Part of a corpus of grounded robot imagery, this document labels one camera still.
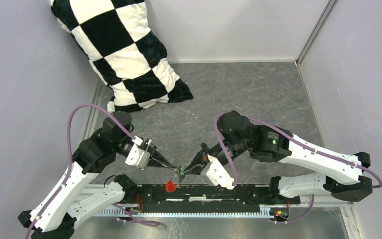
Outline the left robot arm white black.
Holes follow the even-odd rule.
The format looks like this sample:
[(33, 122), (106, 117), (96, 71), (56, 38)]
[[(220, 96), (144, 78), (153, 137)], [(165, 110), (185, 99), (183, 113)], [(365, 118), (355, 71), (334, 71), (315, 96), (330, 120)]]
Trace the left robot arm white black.
[(130, 166), (165, 167), (176, 170), (150, 139), (133, 136), (129, 113), (117, 111), (108, 116), (89, 138), (83, 140), (69, 158), (64, 175), (48, 196), (33, 210), (20, 213), (18, 220), (27, 228), (28, 239), (69, 239), (88, 218), (118, 202), (130, 203), (138, 198), (138, 189), (126, 174), (116, 175), (113, 182), (79, 202), (80, 193), (117, 155)]

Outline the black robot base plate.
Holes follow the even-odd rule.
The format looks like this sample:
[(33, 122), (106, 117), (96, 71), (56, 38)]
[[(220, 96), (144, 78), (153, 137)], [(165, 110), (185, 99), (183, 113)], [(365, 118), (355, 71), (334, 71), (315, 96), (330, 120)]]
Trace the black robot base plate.
[(145, 213), (252, 213), (260, 205), (298, 205), (300, 197), (286, 198), (273, 194), (267, 186), (239, 184), (228, 190), (208, 185), (182, 185), (168, 193), (165, 185), (142, 184), (121, 201), (144, 205)]

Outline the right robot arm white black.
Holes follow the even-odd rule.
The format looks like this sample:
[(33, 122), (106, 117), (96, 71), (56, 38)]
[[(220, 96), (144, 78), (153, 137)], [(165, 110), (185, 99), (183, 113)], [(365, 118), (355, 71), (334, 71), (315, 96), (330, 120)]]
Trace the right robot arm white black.
[(370, 167), (365, 152), (342, 154), (310, 143), (296, 134), (249, 118), (237, 111), (220, 113), (214, 120), (218, 144), (201, 144), (189, 166), (179, 170), (179, 177), (202, 176), (210, 186), (232, 190), (237, 185), (234, 159), (249, 153), (251, 159), (304, 167), (309, 174), (272, 177), (267, 190), (273, 203), (301, 195), (330, 195), (346, 202), (359, 202), (373, 192), (373, 181), (364, 176)]

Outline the metal key holder red handle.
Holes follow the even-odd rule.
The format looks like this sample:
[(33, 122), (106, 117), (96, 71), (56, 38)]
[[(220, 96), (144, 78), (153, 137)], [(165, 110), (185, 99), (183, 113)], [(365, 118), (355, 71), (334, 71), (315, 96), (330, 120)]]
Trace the metal key holder red handle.
[(185, 176), (183, 176), (179, 171), (174, 171), (174, 175), (171, 177), (171, 179), (166, 183), (165, 189), (168, 193), (173, 193), (176, 191), (177, 187), (179, 186), (180, 183), (185, 179)]

